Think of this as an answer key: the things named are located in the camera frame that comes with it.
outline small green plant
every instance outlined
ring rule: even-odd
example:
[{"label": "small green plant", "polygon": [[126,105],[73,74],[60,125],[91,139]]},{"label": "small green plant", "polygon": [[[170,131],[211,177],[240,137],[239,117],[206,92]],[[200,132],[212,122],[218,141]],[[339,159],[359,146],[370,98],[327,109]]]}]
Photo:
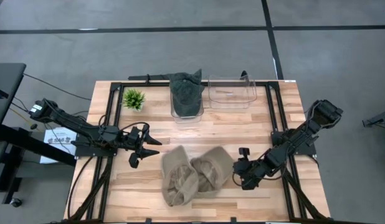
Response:
[{"label": "small green plant", "polygon": [[143,109],[143,103],[145,101],[145,94],[135,89],[128,89],[123,94],[123,106],[130,109],[141,111]]}]

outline beige fabric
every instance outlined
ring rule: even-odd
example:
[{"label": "beige fabric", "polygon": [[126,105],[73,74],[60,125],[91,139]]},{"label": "beige fabric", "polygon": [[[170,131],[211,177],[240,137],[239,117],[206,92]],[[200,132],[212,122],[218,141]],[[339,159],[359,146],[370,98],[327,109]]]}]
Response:
[{"label": "beige fabric", "polygon": [[198,174],[178,146],[162,156],[162,194],[169,206],[185,205],[198,191]]},{"label": "beige fabric", "polygon": [[212,198],[232,175],[231,156],[221,146],[217,146],[198,158],[191,160],[191,165],[198,172],[199,185],[197,198]]}]

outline wooden tabletop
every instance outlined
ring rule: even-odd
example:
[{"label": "wooden tabletop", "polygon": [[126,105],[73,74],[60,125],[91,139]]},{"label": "wooden tabletop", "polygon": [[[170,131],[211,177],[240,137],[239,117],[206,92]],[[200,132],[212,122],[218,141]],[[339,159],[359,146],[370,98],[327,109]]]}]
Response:
[{"label": "wooden tabletop", "polygon": [[[101,115],[105,114],[110,84],[110,81],[96,82],[87,118],[89,123],[98,124]],[[200,156],[207,150],[221,145],[235,160],[240,157],[238,154],[240,147],[250,148],[251,159],[258,158],[272,147],[270,140],[272,125],[265,88],[257,87],[257,100],[250,108],[244,110],[210,108],[205,89],[203,93],[205,112],[202,120],[190,124],[175,123],[170,115],[169,87],[136,89],[146,95],[143,111],[137,113],[122,108],[119,127],[136,121],[146,121],[151,126],[150,134],[163,145],[146,145],[146,148],[157,150],[160,154],[144,159],[137,169],[129,166],[128,159],[131,152],[118,150],[112,166],[105,222],[143,222],[146,218],[152,218],[153,222],[229,222],[230,217],[236,217],[238,221],[288,220],[281,180],[262,180],[255,190],[241,190],[229,179],[216,198],[194,199],[189,204],[178,207],[168,207],[161,194],[161,156],[178,145],[186,148],[189,157]],[[280,81],[280,91],[288,127],[296,128],[305,121],[297,84]],[[272,96],[278,126],[281,127],[275,93],[272,93]],[[302,190],[322,214],[329,216],[317,165],[307,156],[295,156],[295,159]],[[74,180],[86,160],[87,158],[78,160]],[[93,158],[76,184],[71,214],[82,204],[91,189],[95,162],[96,158]],[[291,192],[295,216],[299,217],[296,196],[292,189]],[[101,192],[97,194],[94,218],[98,217],[100,198]]]}]

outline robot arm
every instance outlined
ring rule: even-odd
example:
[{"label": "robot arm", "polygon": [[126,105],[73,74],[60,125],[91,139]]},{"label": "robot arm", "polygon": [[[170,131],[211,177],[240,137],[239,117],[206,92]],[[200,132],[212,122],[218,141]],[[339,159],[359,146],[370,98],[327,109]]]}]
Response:
[{"label": "robot arm", "polygon": [[88,139],[88,145],[99,147],[102,150],[122,148],[132,150],[134,153],[129,158],[130,166],[137,168],[138,159],[158,154],[158,151],[145,149],[143,143],[162,145],[159,141],[150,136],[150,126],[144,123],[143,129],[132,127],[130,133],[126,133],[116,126],[91,125],[86,121],[66,113],[60,109],[54,101],[47,99],[35,102],[29,112],[31,119],[49,123],[54,122],[68,128]]},{"label": "robot arm", "polygon": [[342,112],[328,100],[318,100],[310,107],[308,118],[303,124],[297,129],[286,131],[276,145],[257,160],[248,160],[249,149],[240,148],[243,157],[234,163],[234,173],[241,178],[242,190],[253,190],[266,175],[273,176],[284,167],[289,155],[299,151],[300,146],[313,144],[319,130],[332,128],[341,119]]}]

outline gray carpet floor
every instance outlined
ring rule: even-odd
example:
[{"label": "gray carpet floor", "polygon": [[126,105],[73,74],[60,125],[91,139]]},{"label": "gray carpet floor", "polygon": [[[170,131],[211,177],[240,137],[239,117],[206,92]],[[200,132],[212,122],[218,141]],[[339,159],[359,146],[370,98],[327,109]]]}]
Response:
[{"label": "gray carpet floor", "polygon": [[[0,0],[0,30],[176,26],[265,26],[260,1]],[[268,0],[273,26],[385,25],[385,0]],[[385,223],[385,129],[361,120],[385,110],[385,30],[275,31],[284,79],[296,80],[307,110],[316,99],[344,109],[341,122],[316,142],[333,218]],[[90,97],[96,80],[195,72],[276,79],[268,34],[258,31],[105,34],[0,34],[0,62]],[[25,77],[17,93],[27,106],[43,97],[74,113],[79,100]],[[8,112],[5,124],[28,128]],[[27,155],[37,159],[36,155]],[[63,217],[73,170],[23,164],[16,197],[0,223],[44,223]]]}]

